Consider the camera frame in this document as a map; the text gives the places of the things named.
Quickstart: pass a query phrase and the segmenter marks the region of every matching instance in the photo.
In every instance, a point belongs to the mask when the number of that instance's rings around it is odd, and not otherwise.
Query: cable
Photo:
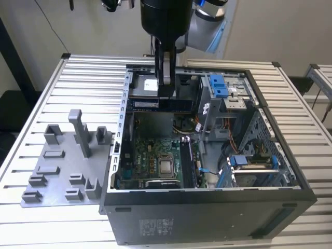
[[[154,44],[153,44],[153,36],[151,35],[151,39],[150,39],[150,53],[152,55],[155,55],[155,48],[154,48]]]
[[[41,6],[40,6],[39,3],[37,2],[37,0],[34,0],[34,1],[35,1],[35,3],[38,5],[38,7],[39,7],[39,9],[41,10],[41,12],[43,13],[44,17],[46,18],[48,24],[50,25],[50,27],[51,27],[51,29],[52,29],[52,31],[53,31],[53,33],[57,36],[57,38],[59,39],[59,41],[62,43],[62,45],[63,45],[63,47],[65,48],[65,50],[67,51],[67,53],[69,53],[67,47],[65,46],[65,44],[63,43],[63,41],[61,40],[61,38],[58,36],[58,34],[56,33],[56,31],[53,29],[52,24],[51,24],[50,21],[48,20],[46,14],[44,13],[43,9],[41,8]]]
[[[261,152],[261,153],[262,153],[262,152],[265,153],[264,143],[261,144],[260,152]]]
[[[316,101],[317,101],[318,96],[320,95],[320,93],[321,93],[321,90],[318,91],[317,96],[316,96],[316,99],[315,99],[315,101],[314,101],[313,104],[312,104],[312,107],[311,107],[312,110],[313,110],[313,108],[314,108],[314,106],[315,106],[315,104],[316,104]]]
[[[213,174],[213,175],[219,175],[219,173],[214,173],[214,172],[211,172],[210,170],[204,169],[204,168],[199,168],[198,170],[201,171],[201,172],[204,172],[204,173],[210,173],[210,174]]]
[[[236,154],[239,153],[237,146],[234,142],[233,136],[232,136],[232,132],[231,132],[231,127],[230,127],[230,121],[229,118],[227,119],[227,125],[228,125],[228,129],[229,129],[229,139],[230,139],[230,145],[232,146],[233,150],[235,151]]]
[[[327,114],[328,114],[328,111],[325,112],[324,116],[323,116],[323,119],[322,119],[322,123],[324,123],[326,117],[327,117]]]
[[[198,124],[200,123],[197,114],[196,114],[196,117],[195,117],[195,121],[196,121],[195,125],[198,125]]]
[[[182,134],[182,135],[193,134],[193,132],[181,131],[181,130],[177,129],[175,126],[173,126],[173,129],[174,129],[175,131],[177,131],[178,133]]]

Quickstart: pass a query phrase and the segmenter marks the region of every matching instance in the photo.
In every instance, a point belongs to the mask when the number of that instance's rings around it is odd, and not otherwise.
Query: aluminum extrusion table
[[[116,130],[128,63],[150,65],[154,61],[78,55],[61,59],[0,168],[0,245],[33,249],[118,248],[107,216],[99,215],[98,205],[23,209],[19,203],[43,148],[47,124],[59,123],[62,131],[74,131],[68,113],[72,108],[80,108],[82,122],[88,124],[89,130],[98,126]],[[277,64],[264,62],[189,60],[188,66],[251,71],[318,201],[273,240],[150,247],[332,248],[332,137],[284,71]]]

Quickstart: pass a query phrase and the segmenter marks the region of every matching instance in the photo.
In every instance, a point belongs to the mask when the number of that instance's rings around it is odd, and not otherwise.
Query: black cable
[[[50,23],[50,21],[48,20],[46,14],[44,13],[43,9],[41,8],[41,6],[39,5],[39,3],[37,2],[37,0],[34,0],[35,3],[38,5],[39,9],[41,10],[41,12],[43,13],[44,17],[46,18],[48,24],[50,25],[52,31],[54,32],[54,34],[57,36],[57,38],[59,39],[59,41],[62,43],[63,47],[66,49],[67,53],[69,53],[67,47],[65,46],[65,44],[63,43],[63,41],[61,40],[61,38],[58,36],[58,34],[56,33],[56,31],[53,29],[52,24]]]
[[[213,175],[218,175],[219,173],[214,173],[214,172],[211,172],[209,171],[209,173],[213,174]]]
[[[151,35],[151,39],[150,39],[150,53],[154,56],[155,55],[155,48],[154,48],[154,44],[153,44],[153,36]]]
[[[221,154],[218,158],[218,162],[217,162],[217,168],[218,168],[219,171],[222,169],[222,160],[227,158],[225,152],[226,152],[228,146],[230,146],[230,141],[229,140],[224,142],[223,145],[221,146],[221,151],[222,152],[221,152]]]
[[[314,101],[313,104],[312,104],[312,107],[311,107],[312,110],[313,110],[313,108],[314,108],[314,106],[315,106],[315,104],[316,104],[316,101],[317,101],[318,96],[320,95],[320,93],[321,93],[321,90],[318,91],[317,96],[316,96],[316,99],[315,99],[315,101]]]
[[[327,114],[328,114],[328,111],[325,112],[324,116],[323,116],[323,119],[322,119],[322,123],[324,123],[326,117],[327,117]]]

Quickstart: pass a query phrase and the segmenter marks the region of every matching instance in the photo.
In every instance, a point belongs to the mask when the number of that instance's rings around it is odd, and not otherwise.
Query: blue plastic clip
[[[231,157],[231,165],[232,166],[238,166],[238,165],[247,165],[248,161],[245,155],[235,155]]]
[[[220,74],[210,75],[210,84],[215,98],[227,98],[229,95],[224,78]]]
[[[278,159],[275,155],[272,155],[272,169],[277,170],[279,168]]]

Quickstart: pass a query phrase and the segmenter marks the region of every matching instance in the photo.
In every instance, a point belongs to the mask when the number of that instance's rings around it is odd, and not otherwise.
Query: white wall
[[[19,87],[0,53],[0,97],[7,90],[19,90]]]
[[[224,59],[278,61],[294,76],[332,64],[331,9],[331,0],[239,0]]]

